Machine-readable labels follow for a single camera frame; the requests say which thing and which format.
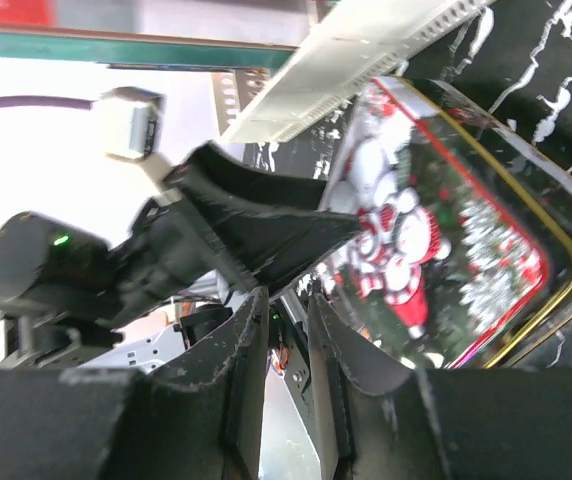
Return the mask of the gold tin lid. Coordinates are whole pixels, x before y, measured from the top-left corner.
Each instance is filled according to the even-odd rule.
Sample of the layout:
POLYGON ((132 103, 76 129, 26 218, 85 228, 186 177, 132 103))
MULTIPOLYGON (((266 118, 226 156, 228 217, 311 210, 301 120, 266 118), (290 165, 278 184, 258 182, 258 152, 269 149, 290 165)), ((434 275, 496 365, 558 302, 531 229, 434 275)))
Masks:
POLYGON ((505 363, 572 292, 572 237, 434 82, 368 82, 322 200, 357 236, 318 269, 345 321, 409 367, 505 363))

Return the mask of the gold cookie tin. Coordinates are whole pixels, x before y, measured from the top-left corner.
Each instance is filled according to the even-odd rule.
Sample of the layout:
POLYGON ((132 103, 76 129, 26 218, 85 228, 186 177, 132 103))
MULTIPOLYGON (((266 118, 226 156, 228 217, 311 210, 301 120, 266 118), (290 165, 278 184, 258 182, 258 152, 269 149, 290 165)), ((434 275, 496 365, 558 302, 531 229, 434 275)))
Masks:
POLYGON ((572 365, 572 176, 454 87, 437 80, 405 84, 489 162, 482 178, 493 194, 504 202, 509 188, 526 194, 517 211, 527 216, 553 267, 551 293, 504 333, 484 367, 572 365))

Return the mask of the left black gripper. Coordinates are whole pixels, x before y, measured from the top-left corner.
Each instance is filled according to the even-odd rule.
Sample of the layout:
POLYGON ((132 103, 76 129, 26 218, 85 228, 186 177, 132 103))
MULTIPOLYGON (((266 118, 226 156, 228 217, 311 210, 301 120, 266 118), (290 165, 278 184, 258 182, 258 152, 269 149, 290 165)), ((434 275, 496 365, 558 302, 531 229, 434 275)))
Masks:
POLYGON ((90 360, 119 330, 216 269, 222 243, 188 202, 148 200, 115 248, 31 211, 0 227, 0 315, 11 360, 90 360))

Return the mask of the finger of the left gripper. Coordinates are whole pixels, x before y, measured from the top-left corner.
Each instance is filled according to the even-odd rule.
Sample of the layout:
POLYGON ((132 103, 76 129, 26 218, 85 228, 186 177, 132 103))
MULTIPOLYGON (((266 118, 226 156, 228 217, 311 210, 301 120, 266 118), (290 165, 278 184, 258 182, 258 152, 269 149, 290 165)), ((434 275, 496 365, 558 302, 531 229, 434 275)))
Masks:
POLYGON ((165 177, 209 220, 234 214, 274 217, 282 213, 329 219, 318 209, 326 183, 322 180, 279 175, 246 166, 213 142, 187 155, 165 177))
POLYGON ((354 216, 331 212, 211 207, 203 215, 232 257, 271 295, 281 294, 360 229, 354 216))

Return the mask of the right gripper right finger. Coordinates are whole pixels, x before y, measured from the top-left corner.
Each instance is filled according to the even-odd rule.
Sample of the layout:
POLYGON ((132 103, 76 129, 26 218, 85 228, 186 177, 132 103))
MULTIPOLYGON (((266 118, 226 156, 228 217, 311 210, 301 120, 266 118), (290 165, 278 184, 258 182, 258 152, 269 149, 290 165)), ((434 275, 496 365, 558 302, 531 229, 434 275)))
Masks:
POLYGON ((572 479, 572 368, 410 369, 311 298, 326 479, 572 479))

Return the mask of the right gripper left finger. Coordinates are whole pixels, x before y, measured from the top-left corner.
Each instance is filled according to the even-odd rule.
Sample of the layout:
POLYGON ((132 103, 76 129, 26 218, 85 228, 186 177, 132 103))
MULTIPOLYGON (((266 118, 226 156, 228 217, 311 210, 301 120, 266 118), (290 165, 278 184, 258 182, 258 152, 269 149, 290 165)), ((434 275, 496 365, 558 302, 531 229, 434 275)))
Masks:
POLYGON ((254 479, 269 301, 152 374, 0 370, 0 479, 254 479))

